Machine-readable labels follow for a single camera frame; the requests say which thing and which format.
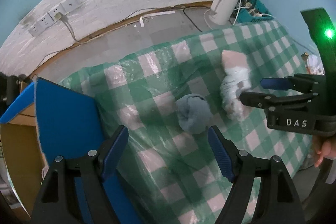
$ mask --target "blue basket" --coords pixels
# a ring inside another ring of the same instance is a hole
[[[256,2],[255,8],[260,11],[263,14],[269,14],[271,13],[268,11],[268,9],[259,1],[259,0],[254,0],[253,2]],[[252,16],[249,14],[246,8],[242,8],[239,11],[239,15],[237,18],[238,23],[242,22],[260,22],[260,21],[267,21],[267,20],[273,20],[274,17],[270,16],[263,16],[263,17],[257,17],[257,16]]]

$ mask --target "gray floor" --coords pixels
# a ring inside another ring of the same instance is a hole
[[[206,8],[185,10],[202,31],[210,30],[203,19],[206,10]],[[144,27],[136,22],[76,47],[45,68],[39,76],[57,83],[83,67],[116,62],[141,49],[199,33],[181,10],[175,14],[145,18],[143,21]],[[220,27],[209,20],[208,23],[212,28]]]

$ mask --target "white kettle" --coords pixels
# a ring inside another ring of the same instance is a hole
[[[213,0],[209,19],[217,25],[225,25],[233,9],[236,7],[238,0]]]

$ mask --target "black cable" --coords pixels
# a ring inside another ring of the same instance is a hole
[[[200,32],[202,32],[199,27],[197,27],[197,25],[191,20],[190,17],[188,17],[188,15],[185,13],[185,9],[187,8],[194,8],[194,7],[206,7],[206,6],[189,6],[189,7],[184,7],[183,8],[183,13],[185,14],[185,16],[190,20],[190,22],[196,27],[197,30],[199,30]]]
[[[301,43],[299,43],[298,41],[296,41],[294,38],[292,38],[293,39],[293,41],[296,43],[296,44],[298,44],[298,45],[300,45],[301,47],[303,47],[303,48],[305,48],[308,52],[310,52],[311,54],[314,54],[314,55],[319,55],[318,53],[316,53],[316,52],[314,52],[314,51],[312,51],[312,50],[310,50],[309,48],[307,48],[306,46],[304,46],[304,45],[302,45]]]

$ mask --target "blue gripper pad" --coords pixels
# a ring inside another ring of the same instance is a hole
[[[101,172],[101,179],[103,181],[107,180],[113,175],[120,157],[128,142],[128,129],[124,127],[115,139],[111,149],[108,151],[107,155],[103,161],[103,170]]]
[[[266,90],[289,90],[293,88],[293,84],[288,78],[263,78],[260,84]]]
[[[223,177],[226,177],[229,182],[234,182],[235,175],[232,171],[231,158],[229,157],[212,127],[210,127],[208,130],[208,141]]]

